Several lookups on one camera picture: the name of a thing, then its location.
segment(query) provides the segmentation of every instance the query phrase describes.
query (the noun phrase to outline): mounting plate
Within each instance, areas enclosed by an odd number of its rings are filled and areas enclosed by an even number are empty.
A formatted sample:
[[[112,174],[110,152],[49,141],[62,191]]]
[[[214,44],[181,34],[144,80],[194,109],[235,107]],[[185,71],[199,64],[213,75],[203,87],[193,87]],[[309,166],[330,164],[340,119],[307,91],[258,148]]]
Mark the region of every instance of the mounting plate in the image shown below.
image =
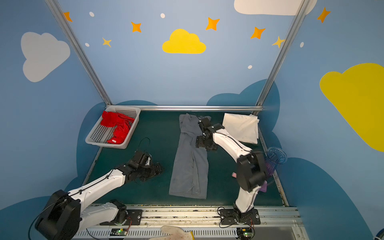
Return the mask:
[[[231,225],[235,223],[235,217],[233,213],[233,209],[219,209],[220,215],[222,216],[221,218],[221,225]],[[254,225],[259,225],[261,224],[260,222],[260,217],[259,217],[259,212],[256,209],[252,209],[252,213],[250,218],[252,219],[252,222]],[[248,219],[245,224],[251,225],[251,219]]]

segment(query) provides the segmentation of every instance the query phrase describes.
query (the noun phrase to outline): white pillow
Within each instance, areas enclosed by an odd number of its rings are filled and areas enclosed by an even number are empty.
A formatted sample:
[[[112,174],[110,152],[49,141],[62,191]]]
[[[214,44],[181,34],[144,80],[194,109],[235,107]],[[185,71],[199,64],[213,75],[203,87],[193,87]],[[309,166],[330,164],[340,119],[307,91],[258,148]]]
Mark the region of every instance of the white pillow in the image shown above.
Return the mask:
[[[225,113],[223,126],[236,140],[257,144],[258,122],[259,119],[254,115]]]

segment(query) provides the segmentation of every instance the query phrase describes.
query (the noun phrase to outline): white cloud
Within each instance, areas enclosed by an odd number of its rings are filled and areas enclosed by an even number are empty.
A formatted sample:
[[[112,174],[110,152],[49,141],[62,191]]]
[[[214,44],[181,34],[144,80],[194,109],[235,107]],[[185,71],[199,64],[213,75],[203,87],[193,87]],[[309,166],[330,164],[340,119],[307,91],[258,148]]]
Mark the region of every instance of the white cloud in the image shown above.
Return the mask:
[[[33,32],[23,34],[22,51],[26,58],[24,75],[34,83],[41,81],[67,60],[71,52],[66,42],[58,41],[51,34]]]
[[[317,0],[310,0],[306,14]],[[301,0],[235,0],[235,10],[242,14],[296,15]]]

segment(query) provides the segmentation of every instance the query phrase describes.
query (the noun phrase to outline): white plastic basket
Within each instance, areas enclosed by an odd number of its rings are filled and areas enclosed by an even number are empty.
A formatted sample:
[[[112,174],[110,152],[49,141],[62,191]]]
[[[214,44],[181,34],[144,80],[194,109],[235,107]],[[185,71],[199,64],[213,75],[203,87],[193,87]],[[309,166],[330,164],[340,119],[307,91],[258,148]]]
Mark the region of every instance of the white plastic basket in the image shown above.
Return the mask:
[[[107,140],[109,140],[113,137],[113,131],[115,130],[116,127],[101,126],[100,122],[103,119],[102,116],[100,116],[99,120],[96,122],[96,124],[93,126],[92,130],[89,132],[87,138],[85,139],[85,142],[88,144],[97,145],[100,147],[112,147],[112,148],[120,148],[120,149],[127,148],[129,140],[132,137],[133,131],[135,131],[137,123],[139,122],[140,108],[134,108],[134,107],[130,107],[130,106],[112,105],[112,106],[107,107],[105,109],[105,111],[114,112],[114,113],[122,113],[124,115],[127,115],[128,117],[135,119],[135,121],[132,123],[131,129],[129,130],[129,133],[128,133],[127,137],[125,138],[124,142],[122,144],[107,143]]]

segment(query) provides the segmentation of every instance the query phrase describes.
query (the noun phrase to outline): yellow cloud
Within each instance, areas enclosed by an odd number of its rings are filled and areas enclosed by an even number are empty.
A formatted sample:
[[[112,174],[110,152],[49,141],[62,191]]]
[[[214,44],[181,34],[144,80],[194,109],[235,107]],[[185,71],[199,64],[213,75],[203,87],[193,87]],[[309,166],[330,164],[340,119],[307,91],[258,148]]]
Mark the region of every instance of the yellow cloud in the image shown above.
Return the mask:
[[[329,72],[320,88],[364,142],[384,152],[384,67],[363,63]]]
[[[199,37],[194,33],[189,33],[184,29],[175,30],[169,41],[163,43],[163,51],[166,53],[203,53],[207,47],[200,42]]]

